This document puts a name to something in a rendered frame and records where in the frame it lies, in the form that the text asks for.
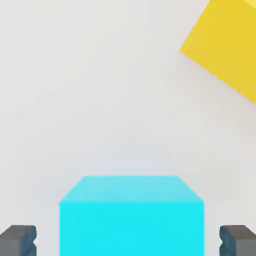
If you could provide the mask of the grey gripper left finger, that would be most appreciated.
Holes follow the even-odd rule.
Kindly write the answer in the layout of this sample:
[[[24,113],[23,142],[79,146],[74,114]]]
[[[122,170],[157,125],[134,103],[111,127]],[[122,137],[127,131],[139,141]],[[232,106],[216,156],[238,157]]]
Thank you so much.
[[[37,256],[34,225],[11,225],[0,235],[0,256]]]

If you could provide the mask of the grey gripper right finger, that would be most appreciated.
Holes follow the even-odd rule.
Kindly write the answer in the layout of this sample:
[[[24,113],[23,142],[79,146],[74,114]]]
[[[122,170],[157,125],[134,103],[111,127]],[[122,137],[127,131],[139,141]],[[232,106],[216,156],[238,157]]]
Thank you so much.
[[[245,225],[222,225],[219,256],[256,256],[256,234]]]

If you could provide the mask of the small cyan cube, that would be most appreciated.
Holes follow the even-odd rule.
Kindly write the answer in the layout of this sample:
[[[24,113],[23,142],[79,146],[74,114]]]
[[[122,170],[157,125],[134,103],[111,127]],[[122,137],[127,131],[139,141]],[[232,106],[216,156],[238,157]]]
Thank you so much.
[[[205,256],[204,201],[175,175],[90,175],[59,203],[59,256]]]

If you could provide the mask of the large yellow box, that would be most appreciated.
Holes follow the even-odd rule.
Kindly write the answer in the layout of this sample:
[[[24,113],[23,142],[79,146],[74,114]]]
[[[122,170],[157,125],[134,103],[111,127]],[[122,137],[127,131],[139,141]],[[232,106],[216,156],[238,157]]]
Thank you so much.
[[[180,52],[256,103],[256,0],[210,0]]]

